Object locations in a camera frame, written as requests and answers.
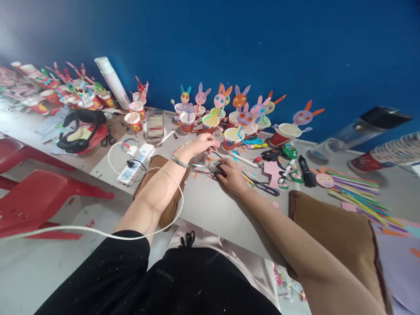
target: bracelet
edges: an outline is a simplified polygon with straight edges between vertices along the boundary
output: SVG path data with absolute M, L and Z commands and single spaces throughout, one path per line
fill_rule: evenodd
M 182 166 L 183 168 L 189 168 L 188 164 L 185 164 L 184 162 L 180 161 L 176 156 L 172 155 L 171 160 L 173 160 L 176 164 L 179 166 Z

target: brown cushion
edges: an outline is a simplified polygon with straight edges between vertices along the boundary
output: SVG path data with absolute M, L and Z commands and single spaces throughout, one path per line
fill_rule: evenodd
M 166 164 L 167 161 L 168 160 L 161 155 L 154 155 L 150 159 L 149 169 L 155 168 L 155 167 L 160 167 L 161 168 Z M 154 170 L 151 170 L 151 171 L 147 172 L 144 175 L 144 177 L 142 178 L 142 180 L 141 180 L 140 184 L 138 185 L 136 191 L 133 194 L 133 200 L 137 197 L 137 195 L 142 190 L 142 188 L 147 184 L 147 182 L 150 181 L 150 179 L 158 171 L 159 171 L 158 169 L 154 169 Z M 189 172 L 190 172 L 190 168 L 185 172 L 185 175 L 184 175 L 184 177 L 182 178 L 182 181 L 179 184 L 179 187 L 181 187 L 182 191 L 184 191 L 185 181 L 187 180 Z M 166 207 L 166 209 L 163 211 L 163 213 L 161 215 L 161 218 L 160 218 L 159 223 L 158 223 L 160 228 L 164 228 L 169 223 L 171 223 L 172 220 L 175 218 L 176 211 L 178 209 L 178 202 L 179 202 L 180 198 L 181 198 L 181 193 L 179 192 L 179 189 L 177 189 L 175 191 L 175 194 L 172 197 L 171 201 L 169 202 L 168 206 Z
M 375 234 L 365 216 L 292 190 L 289 217 L 347 267 L 386 312 L 392 314 Z M 299 280 L 290 265 L 287 271 Z

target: black headphones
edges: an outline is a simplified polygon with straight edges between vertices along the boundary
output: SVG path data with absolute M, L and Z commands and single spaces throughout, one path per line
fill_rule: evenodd
M 67 114 L 64 119 L 63 128 L 66 128 L 73 120 L 76 121 L 76 130 L 63 135 L 60 133 L 58 142 L 56 143 L 60 149 L 65 150 L 67 153 L 76 153 L 87 149 L 89 141 L 92 140 L 100 124 L 106 123 L 105 115 L 102 111 L 91 111 L 88 109 L 75 109 Z M 79 120 L 84 123 L 94 123 L 95 128 L 87 139 L 77 139 L 68 141 L 67 137 L 75 133 L 79 129 Z

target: floor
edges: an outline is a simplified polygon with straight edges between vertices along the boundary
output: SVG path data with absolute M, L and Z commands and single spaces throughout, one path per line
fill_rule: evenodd
M 79 170 L 61 170 L 37 161 L 26 161 L 3 176 L 23 180 L 35 169 L 47 169 L 115 193 L 115 199 L 70 198 L 51 221 L 66 225 L 90 225 L 110 233 L 131 204 L 132 196 Z M 0 189 L 0 198 L 7 193 Z M 149 268 L 164 254 L 170 232 L 158 233 L 150 250 Z M 50 294 L 93 252 L 103 236 L 85 232 L 78 241 L 19 239 L 0 243 L 0 305 L 3 314 L 32 315 Z M 278 293 L 287 290 L 278 287 Z M 294 293 L 279 296 L 283 315 L 309 315 L 307 302 Z

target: black bottle cap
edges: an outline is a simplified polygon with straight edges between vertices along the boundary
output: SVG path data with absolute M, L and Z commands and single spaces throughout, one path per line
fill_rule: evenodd
M 412 116 L 400 114 L 397 109 L 385 106 L 374 107 L 360 118 L 382 129 L 393 129 L 413 119 Z

